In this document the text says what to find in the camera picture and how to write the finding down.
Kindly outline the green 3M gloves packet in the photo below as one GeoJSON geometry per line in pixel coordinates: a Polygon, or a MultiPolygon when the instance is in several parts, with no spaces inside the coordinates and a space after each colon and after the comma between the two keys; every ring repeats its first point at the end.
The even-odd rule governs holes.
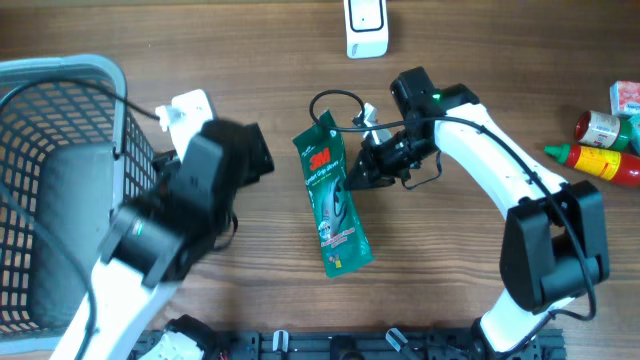
{"type": "Polygon", "coordinates": [[[344,140],[329,111],[293,139],[318,234],[326,276],[355,272],[374,260],[352,194],[344,187],[344,140]]]}

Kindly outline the green lid jar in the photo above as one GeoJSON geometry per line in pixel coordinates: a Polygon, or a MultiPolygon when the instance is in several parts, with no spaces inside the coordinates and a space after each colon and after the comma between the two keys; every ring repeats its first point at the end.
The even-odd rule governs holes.
{"type": "Polygon", "coordinates": [[[625,150],[631,135],[632,125],[628,120],[596,111],[582,113],[574,131],[578,143],[614,151],[625,150]]]}

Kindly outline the red sauce bottle yellow label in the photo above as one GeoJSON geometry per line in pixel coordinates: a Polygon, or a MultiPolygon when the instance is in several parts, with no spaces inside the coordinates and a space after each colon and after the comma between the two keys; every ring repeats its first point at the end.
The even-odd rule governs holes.
{"type": "Polygon", "coordinates": [[[629,187],[639,186],[639,158],[614,150],[583,145],[545,146],[544,152],[557,163],[629,187]]]}

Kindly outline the small orange snack packet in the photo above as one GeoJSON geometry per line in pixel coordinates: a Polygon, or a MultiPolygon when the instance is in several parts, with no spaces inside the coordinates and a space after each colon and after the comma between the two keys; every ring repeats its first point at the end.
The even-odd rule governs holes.
{"type": "Polygon", "coordinates": [[[616,81],[609,90],[611,113],[614,116],[632,117],[640,110],[640,83],[616,81]]]}

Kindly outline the teal wet wipes packet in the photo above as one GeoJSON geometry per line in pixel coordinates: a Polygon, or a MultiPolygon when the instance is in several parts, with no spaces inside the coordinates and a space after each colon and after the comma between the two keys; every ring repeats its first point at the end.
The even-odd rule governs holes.
{"type": "Polygon", "coordinates": [[[628,119],[631,125],[630,146],[633,151],[640,154],[640,115],[635,115],[628,119]]]}

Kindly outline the grey plastic mesh basket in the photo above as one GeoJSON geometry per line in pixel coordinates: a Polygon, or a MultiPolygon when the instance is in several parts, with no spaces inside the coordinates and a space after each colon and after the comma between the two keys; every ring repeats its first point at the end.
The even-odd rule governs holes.
{"type": "Polygon", "coordinates": [[[1,211],[1,351],[55,348],[86,289],[113,210],[151,187],[154,150],[122,104],[120,67],[100,55],[1,66],[1,179],[67,247],[61,254],[1,211]]]}

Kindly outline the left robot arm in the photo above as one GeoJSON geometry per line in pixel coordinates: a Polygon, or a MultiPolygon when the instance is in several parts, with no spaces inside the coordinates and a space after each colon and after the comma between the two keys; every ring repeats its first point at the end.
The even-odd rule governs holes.
{"type": "Polygon", "coordinates": [[[273,169],[258,124],[206,122],[150,190],[114,212],[89,291],[53,358],[126,358],[191,267],[236,232],[237,191],[273,169]]]}

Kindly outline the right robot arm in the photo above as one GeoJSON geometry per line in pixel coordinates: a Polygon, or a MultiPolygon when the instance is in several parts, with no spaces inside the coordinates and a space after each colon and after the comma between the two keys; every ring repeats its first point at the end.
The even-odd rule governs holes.
{"type": "Polygon", "coordinates": [[[527,155],[463,84],[436,87],[426,70],[404,71],[390,85],[401,115],[379,124],[361,112],[364,136],[347,177],[352,190],[410,178],[432,154],[447,154],[486,192],[505,219],[499,271],[504,289],[471,328],[471,359],[506,359],[532,348],[556,316],[590,321],[595,287],[609,277],[604,206],[588,181],[569,183],[527,155]]]}

